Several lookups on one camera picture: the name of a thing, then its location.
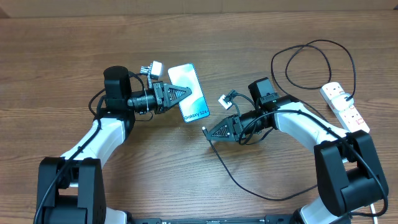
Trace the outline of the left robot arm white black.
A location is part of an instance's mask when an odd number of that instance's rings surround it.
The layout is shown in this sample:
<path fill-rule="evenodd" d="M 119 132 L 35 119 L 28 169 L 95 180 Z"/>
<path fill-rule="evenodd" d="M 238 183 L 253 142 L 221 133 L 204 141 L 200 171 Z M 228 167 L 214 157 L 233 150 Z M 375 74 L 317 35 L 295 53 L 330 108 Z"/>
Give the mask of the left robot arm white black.
<path fill-rule="evenodd" d="M 130 212 L 107 207 L 102 168 L 130 135 L 136 114 L 164 113 L 192 94 L 160 81 L 132 91 L 130 79 L 140 76 L 123 66 L 103 75 L 91 129 L 60 157 L 40 162 L 34 223 L 134 223 Z"/>

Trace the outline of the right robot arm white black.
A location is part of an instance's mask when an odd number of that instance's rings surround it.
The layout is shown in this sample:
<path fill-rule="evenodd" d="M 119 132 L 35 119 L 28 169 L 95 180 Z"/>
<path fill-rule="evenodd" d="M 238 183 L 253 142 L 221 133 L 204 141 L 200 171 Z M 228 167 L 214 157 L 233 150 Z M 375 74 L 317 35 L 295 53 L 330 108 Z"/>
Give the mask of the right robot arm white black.
<path fill-rule="evenodd" d="M 388 208 L 389 188 L 371 136 L 349 132 L 311 113 L 291 95 L 279 96 L 268 78 L 248 86 L 254 109 L 234 114 L 203 133 L 209 142 L 234 141 L 246 144 L 263 129 L 288 134 L 315 156 L 318 198 L 291 215 L 266 215 L 266 223 L 350 223 L 364 216 L 359 208 L 383 201 L 374 214 Z"/>

